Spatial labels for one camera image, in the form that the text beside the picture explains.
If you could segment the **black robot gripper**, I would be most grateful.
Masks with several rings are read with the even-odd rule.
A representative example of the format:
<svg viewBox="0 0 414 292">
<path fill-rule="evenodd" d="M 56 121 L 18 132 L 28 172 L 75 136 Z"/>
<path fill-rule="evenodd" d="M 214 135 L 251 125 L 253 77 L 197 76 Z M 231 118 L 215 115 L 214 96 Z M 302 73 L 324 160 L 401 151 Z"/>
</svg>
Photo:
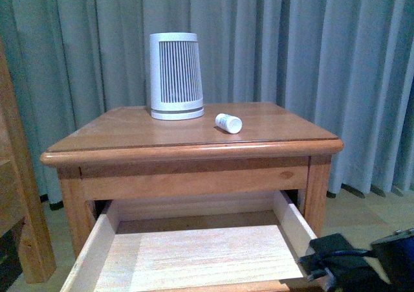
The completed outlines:
<svg viewBox="0 0 414 292">
<path fill-rule="evenodd" d="M 311 240 L 298 263 L 307 280 L 317 281 L 324 291 L 387 291 L 388 283 L 365 260 L 374 256 L 336 233 Z"/>
</svg>

